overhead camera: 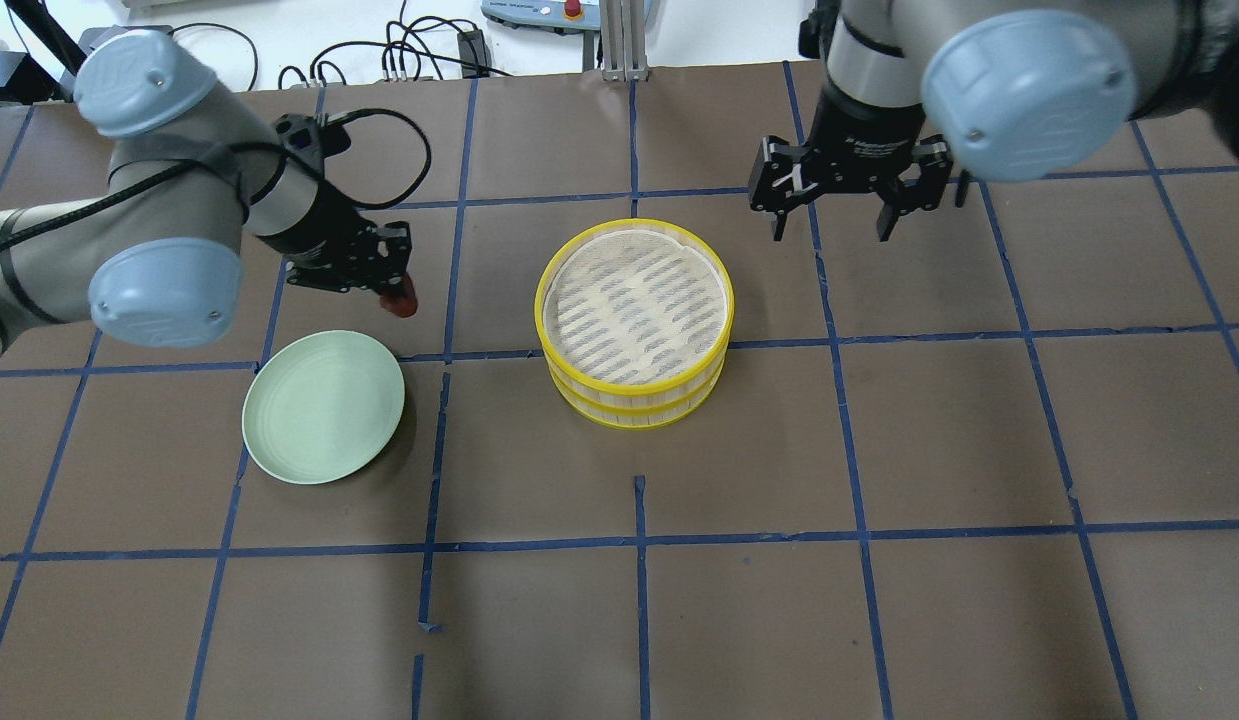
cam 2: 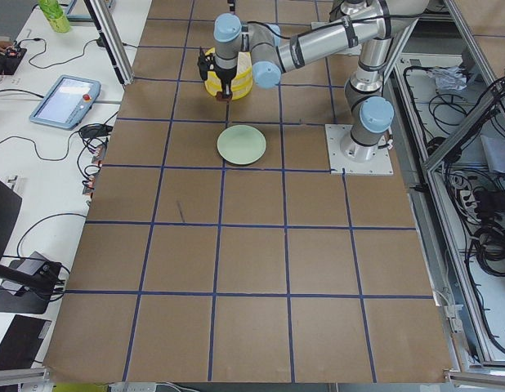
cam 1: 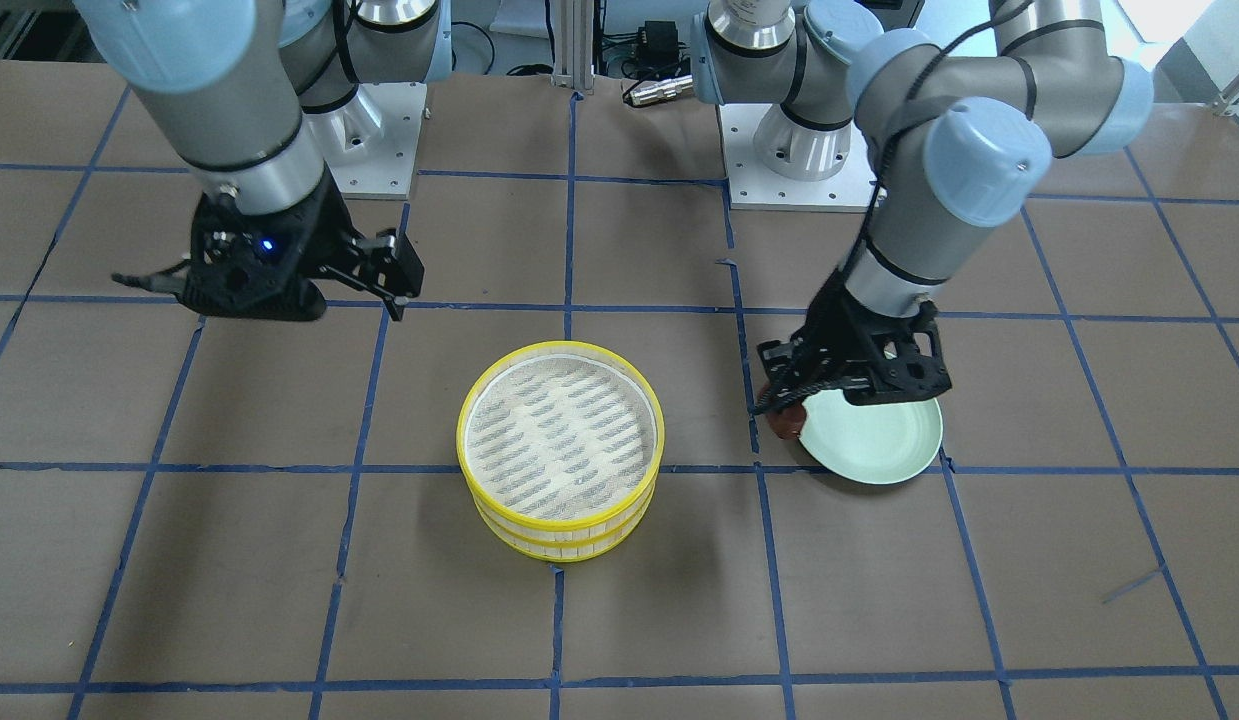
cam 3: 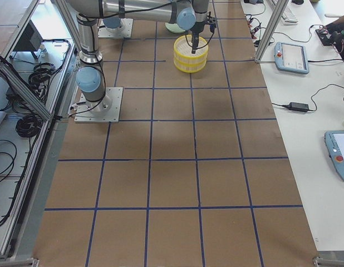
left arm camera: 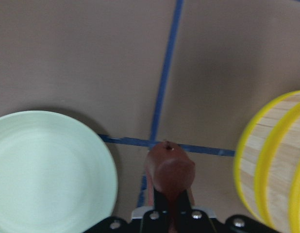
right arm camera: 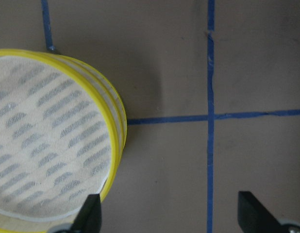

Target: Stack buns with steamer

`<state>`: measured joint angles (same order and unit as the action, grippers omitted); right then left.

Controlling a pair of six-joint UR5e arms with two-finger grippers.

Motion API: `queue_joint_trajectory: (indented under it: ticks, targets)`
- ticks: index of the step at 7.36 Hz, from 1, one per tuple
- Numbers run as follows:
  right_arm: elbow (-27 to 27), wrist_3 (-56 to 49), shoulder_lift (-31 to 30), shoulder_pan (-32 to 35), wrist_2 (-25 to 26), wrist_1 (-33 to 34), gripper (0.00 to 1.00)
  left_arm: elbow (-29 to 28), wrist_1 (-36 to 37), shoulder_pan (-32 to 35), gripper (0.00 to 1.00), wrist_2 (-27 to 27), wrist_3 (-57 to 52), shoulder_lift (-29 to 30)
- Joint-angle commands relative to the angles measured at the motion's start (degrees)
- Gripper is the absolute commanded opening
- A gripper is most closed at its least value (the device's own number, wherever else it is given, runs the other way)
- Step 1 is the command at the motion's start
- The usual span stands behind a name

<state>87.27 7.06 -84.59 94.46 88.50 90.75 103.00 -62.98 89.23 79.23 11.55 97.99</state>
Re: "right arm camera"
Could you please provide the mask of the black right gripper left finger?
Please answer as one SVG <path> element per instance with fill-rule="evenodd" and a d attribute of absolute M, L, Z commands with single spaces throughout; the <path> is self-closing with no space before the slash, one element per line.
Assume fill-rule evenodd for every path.
<path fill-rule="evenodd" d="M 70 227 L 71 233 L 99 233 L 102 226 L 101 201 L 99 194 L 91 194 Z"/>

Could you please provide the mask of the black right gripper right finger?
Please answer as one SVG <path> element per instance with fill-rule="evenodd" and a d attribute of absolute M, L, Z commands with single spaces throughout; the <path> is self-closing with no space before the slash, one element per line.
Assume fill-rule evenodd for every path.
<path fill-rule="evenodd" d="M 282 225 L 250 192 L 238 192 L 238 225 L 244 233 L 284 233 Z"/>

